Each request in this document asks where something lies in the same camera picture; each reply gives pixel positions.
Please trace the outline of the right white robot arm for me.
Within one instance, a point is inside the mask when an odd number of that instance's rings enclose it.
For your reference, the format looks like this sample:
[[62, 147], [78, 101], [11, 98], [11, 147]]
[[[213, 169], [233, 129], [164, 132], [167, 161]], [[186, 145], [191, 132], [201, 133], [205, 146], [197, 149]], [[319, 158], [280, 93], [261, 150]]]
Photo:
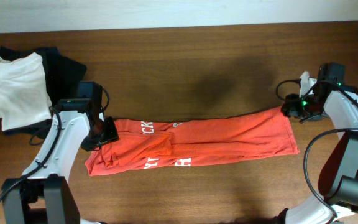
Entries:
[[[283, 98], [283, 114], [300, 122], [329, 118], [334, 129], [314, 137], [303, 157], [303, 173], [312, 193], [306, 201], [284, 209], [274, 223], [339, 223], [340, 218], [358, 214], [358, 89], [338, 81], [296, 80], [298, 95]], [[318, 188], [308, 174], [313, 144], [324, 136], [337, 134], [339, 142], [321, 169]]]

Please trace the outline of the orange t-shirt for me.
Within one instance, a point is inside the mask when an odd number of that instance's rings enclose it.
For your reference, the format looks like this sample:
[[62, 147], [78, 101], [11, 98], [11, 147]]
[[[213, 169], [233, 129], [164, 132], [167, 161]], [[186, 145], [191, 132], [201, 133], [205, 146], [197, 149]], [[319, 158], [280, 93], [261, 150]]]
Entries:
[[194, 167], [296, 155], [290, 121], [280, 108], [238, 117], [176, 123], [119, 119], [119, 140], [90, 154], [90, 176], [166, 166]]

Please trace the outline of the black folded garment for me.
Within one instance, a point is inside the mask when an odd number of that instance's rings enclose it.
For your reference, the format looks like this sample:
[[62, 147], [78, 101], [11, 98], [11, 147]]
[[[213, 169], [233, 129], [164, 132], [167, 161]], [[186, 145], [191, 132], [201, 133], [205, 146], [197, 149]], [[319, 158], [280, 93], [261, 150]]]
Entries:
[[[57, 47], [38, 47], [32, 50], [12, 50], [0, 47], [0, 56], [4, 60], [15, 60], [26, 57], [31, 53], [39, 54], [43, 59], [43, 67], [46, 74], [47, 93], [55, 106], [61, 99], [74, 98], [78, 83], [83, 79], [86, 65], [60, 55]], [[23, 128], [5, 131], [5, 135], [36, 134], [40, 139], [45, 139], [51, 125], [50, 120], [41, 121]]]

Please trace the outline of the white folded t-shirt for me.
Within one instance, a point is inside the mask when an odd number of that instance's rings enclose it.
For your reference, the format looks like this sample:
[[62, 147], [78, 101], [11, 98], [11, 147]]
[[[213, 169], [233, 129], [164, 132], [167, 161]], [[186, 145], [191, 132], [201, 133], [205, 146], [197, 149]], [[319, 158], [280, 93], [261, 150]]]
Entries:
[[51, 118], [43, 58], [32, 53], [9, 61], [0, 56], [1, 130], [30, 126]]

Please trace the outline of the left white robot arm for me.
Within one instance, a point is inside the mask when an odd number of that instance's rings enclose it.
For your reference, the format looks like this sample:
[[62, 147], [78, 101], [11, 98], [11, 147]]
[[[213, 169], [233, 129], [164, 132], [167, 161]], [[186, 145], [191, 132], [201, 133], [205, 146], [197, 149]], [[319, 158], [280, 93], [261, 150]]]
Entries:
[[60, 100], [40, 151], [19, 178], [6, 179], [0, 205], [6, 223], [87, 223], [80, 217], [68, 186], [79, 149], [95, 151], [117, 141], [111, 117], [103, 117], [99, 100]]

